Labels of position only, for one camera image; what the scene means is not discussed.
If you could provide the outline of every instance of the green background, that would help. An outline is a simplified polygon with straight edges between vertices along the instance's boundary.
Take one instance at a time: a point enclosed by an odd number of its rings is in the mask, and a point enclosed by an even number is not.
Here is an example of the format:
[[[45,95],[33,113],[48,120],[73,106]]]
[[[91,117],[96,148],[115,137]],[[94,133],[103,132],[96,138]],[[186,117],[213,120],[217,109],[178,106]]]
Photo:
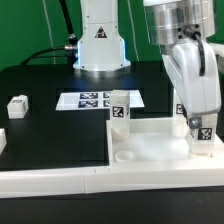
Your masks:
[[[135,25],[136,43],[140,61],[160,60],[159,47],[148,43],[143,0],[130,0]],[[46,0],[54,46],[68,43],[68,35],[58,0]],[[75,33],[82,35],[79,0],[67,0]],[[118,0],[119,33],[126,42],[126,57],[136,61],[127,0]],[[217,33],[209,41],[224,43],[224,1],[217,0]],[[18,65],[39,50],[51,47],[42,0],[1,0],[0,5],[0,70]],[[32,63],[52,63],[39,59]]]

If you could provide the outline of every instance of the cable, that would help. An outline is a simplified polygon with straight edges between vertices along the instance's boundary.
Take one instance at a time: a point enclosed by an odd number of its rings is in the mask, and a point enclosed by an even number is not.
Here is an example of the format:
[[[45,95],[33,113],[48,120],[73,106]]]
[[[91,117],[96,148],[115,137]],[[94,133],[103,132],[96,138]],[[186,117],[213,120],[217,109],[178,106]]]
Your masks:
[[[137,46],[136,46],[135,26],[134,26],[132,11],[131,11],[130,0],[127,0],[127,3],[128,3],[129,16],[130,16],[131,26],[132,26],[132,35],[133,35],[133,41],[134,41],[135,54],[136,54],[136,57],[137,57],[137,61],[139,61],[138,50],[137,50]]]
[[[72,35],[72,34],[74,34],[74,30],[73,30],[73,27],[72,27],[72,22],[71,22],[71,18],[69,16],[66,1],[65,0],[59,0],[59,1],[61,3],[61,9],[62,9],[64,18],[65,18],[65,23],[66,23],[66,26],[67,26],[68,33],[70,35]]]
[[[196,41],[198,42],[198,49],[199,49],[199,54],[201,58],[201,70],[200,70],[200,76],[205,75],[205,50],[203,43],[201,41],[201,38],[198,34],[195,34]]]
[[[42,51],[38,51],[38,52],[32,54],[26,60],[22,61],[20,63],[20,65],[26,65],[30,60],[32,60],[33,58],[35,58],[36,56],[38,56],[40,54],[44,54],[44,53],[48,53],[48,52],[55,52],[55,51],[62,51],[62,50],[65,50],[65,48],[64,47],[57,47],[57,48],[48,48],[48,49],[45,49],[45,50],[42,50]]]
[[[32,57],[30,58],[29,61],[33,60],[33,59],[41,59],[41,58],[66,58],[69,55],[48,55],[48,56],[37,56],[37,57]]]
[[[199,50],[199,55],[201,60],[201,68],[200,68],[199,75],[204,76],[205,75],[205,50],[201,40],[201,33],[199,31],[193,30],[191,27],[188,26],[184,29],[184,35],[191,38],[192,40],[196,40],[198,43],[198,50]]]
[[[45,0],[42,0],[42,1],[43,1],[43,6],[44,6],[44,13],[45,13],[45,18],[46,18],[46,22],[47,22],[51,47],[54,48],[53,35],[52,35],[51,24],[50,24],[50,20],[49,20],[49,16],[48,16],[47,4],[46,4]]]

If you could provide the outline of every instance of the black and white pattern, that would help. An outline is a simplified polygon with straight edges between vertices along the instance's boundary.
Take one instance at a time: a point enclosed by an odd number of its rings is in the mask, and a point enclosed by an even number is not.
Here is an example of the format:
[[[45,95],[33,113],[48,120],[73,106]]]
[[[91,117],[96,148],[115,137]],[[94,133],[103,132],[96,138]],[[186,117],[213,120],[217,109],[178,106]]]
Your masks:
[[[124,117],[124,107],[113,107],[113,117],[123,118]]]
[[[201,128],[198,130],[198,140],[212,140],[212,128]]]
[[[98,99],[98,93],[80,93],[81,100]]]
[[[98,107],[97,100],[79,101],[79,108],[96,108]]]
[[[104,107],[110,107],[110,101],[109,100],[104,100],[103,101],[103,106]]]
[[[109,99],[110,98],[110,94],[111,94],[111,92],[104,92],[103,93],[103,98],[104,99]]]
[[[183,105],[182,104],[176,105],[176,114],[183,114]]]

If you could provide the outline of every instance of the black table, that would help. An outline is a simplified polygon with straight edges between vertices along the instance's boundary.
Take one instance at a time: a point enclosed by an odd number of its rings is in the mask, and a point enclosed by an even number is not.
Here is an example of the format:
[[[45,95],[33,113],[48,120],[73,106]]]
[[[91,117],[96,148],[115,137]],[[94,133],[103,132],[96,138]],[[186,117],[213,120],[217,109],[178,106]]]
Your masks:
[[[0,171],[108,165],[105,120],[109,110],[55,111],[55,107],[62,92],[113,89],[140,90],[145,108],[132,109],[133,119],[172,116],[172,85],[161,62],[133,63],[128,74],[100,80],[78,77],[67,65],[15,66],[2,71],[0,128],[6,129],[8,144],[0,156]],[[7,104],[18,95],[28,96],[29,112],[22,120],[9,120]],[[223,115],[222,107],[217,127],[222,139]],[[4,199],[0,217],[4,223],[223,223],[223,190]]]

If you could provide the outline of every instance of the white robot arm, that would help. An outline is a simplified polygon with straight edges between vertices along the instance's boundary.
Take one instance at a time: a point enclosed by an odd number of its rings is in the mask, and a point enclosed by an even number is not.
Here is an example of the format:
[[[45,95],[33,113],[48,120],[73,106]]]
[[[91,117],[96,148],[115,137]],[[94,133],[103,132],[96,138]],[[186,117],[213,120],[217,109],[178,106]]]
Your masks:
[[[201,117],[221,107],[216,57],[204,41],[215,33],[213,0],[144,0],[144,6],[149,41],[161,46],[190,128],[200,128]]]
[[[81,0],[81,8],[83,36],[74,64],[76,73],[107,78],[128,68],[124,40],[118,33],[117,0]]]

